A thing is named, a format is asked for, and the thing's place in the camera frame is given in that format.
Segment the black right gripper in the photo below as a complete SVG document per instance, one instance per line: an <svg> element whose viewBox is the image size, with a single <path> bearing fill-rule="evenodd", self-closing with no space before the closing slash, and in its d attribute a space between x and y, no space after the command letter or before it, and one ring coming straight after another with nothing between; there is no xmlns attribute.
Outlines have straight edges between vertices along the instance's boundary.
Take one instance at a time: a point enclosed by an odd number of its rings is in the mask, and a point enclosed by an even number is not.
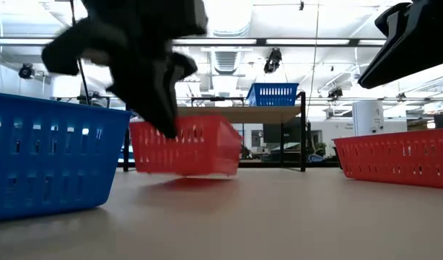
<svg viewBox="0 0 443 260"><path fill-rule="evenodd" d="M363 88L443 64L443 0L401 2L381 13L374 24L385 37L404 29L405 35L383 45L359 78Z"/></svg>

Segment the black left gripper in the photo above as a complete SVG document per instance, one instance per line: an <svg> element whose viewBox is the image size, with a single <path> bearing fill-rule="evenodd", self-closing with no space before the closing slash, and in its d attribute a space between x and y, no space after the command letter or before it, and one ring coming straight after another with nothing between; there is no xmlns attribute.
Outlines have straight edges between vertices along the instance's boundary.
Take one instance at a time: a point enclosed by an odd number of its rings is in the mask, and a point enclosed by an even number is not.
<svg viewBox="0 0 443 260"><path fill-rule="evenodd" d="M172 41L205 35L209 18L201 0L86 0L87 16L44 46L42 61L49 72L75 76L76 60L87 50L114 56L163 59ZM169 63L112 61L113 83L107 88L167 138L177 135L175 84L198 67L189 56L172 52Z"/></svg>

